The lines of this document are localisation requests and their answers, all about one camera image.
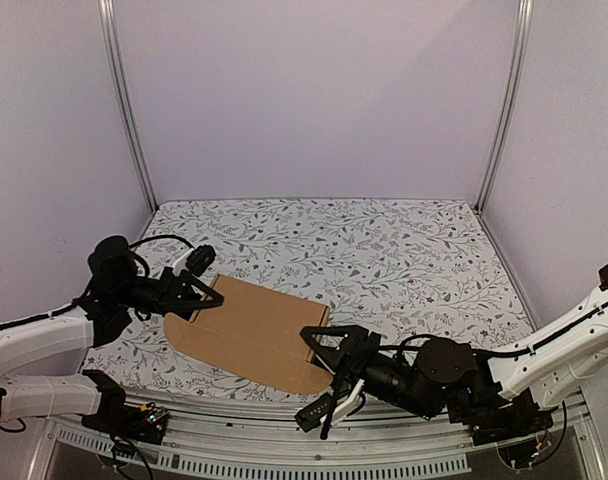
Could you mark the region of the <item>brown cardboard box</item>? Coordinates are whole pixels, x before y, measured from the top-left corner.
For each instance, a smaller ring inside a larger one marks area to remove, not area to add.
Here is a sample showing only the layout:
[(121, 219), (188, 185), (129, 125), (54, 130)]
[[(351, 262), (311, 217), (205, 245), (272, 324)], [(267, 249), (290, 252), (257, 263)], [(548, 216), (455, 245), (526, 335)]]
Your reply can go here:
[(178, 352), (255, 383), (290, 394), (313, 395), (331, 374), (313, 364), (301, 338), (305, 327), (328, 325), (330, 308), (225, 275), (211, 287), (224, 302), (185, 320), (164, 316), (164, 334)]

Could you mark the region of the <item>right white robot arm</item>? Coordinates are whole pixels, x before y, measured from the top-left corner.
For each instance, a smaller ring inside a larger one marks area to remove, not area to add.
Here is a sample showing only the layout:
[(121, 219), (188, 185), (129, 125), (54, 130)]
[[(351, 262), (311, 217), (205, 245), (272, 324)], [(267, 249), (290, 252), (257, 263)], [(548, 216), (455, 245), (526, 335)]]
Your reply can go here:
[(432, 334), (385, 345), (358, 325), (305, 327), (300, 336), (332, 375), (330, 392), (295, 415), (304, 432), (326, 439), (373, 396), (425, 420), (446, 412), (476, 445), (523, 437), (552, 427), (565, 398), (608, 364), (608, 264), (574, 309), (496, 350)]

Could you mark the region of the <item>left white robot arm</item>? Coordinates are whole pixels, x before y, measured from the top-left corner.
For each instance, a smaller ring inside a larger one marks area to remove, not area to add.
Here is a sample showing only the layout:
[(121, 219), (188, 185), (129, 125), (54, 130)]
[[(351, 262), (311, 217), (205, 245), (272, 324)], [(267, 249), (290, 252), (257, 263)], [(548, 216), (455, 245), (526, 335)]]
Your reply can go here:
[(69, 305), (0, 324), (0, 427), (26, 417), (77, 414), (87, 428), (160, 443), (167, 410), (153, 403), (127, 405), (123, 388), (103, 371), (87, 369), (68, 376), (20, 371), (60, 354), (110, 344), (134, 317), (189, 317), (223, 303), (223, 295), (186, 270), (167, 268), (158, 279), (135, 271), (94, 273), (85, 292)]

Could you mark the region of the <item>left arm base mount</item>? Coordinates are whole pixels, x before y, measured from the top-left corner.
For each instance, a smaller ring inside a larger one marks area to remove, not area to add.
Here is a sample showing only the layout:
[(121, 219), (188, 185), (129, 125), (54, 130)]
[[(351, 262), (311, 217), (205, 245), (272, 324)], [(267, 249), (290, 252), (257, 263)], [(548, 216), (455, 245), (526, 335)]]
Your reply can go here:
[(128, 440), (162, 444), (169, 420), (164, 407), (158, 407), (154, 402), (140, 407), (129, 406), (124, 389), (105, 373), (83, 370), (82, 375), (91, 380), (100, 393), (97, 411), (81, 416), (84, 427)]

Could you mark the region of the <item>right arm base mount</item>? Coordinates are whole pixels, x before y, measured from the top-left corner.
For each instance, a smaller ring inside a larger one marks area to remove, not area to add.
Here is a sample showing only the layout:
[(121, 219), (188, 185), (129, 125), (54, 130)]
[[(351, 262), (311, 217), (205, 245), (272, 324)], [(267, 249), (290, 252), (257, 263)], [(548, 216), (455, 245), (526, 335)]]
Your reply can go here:
[(451, 423), (467, 426), (474, 446), (525, 437), (553, 426), (556, 407), (542, 410), (529, 390), (512, 400), (462, 391), (447, 402)]

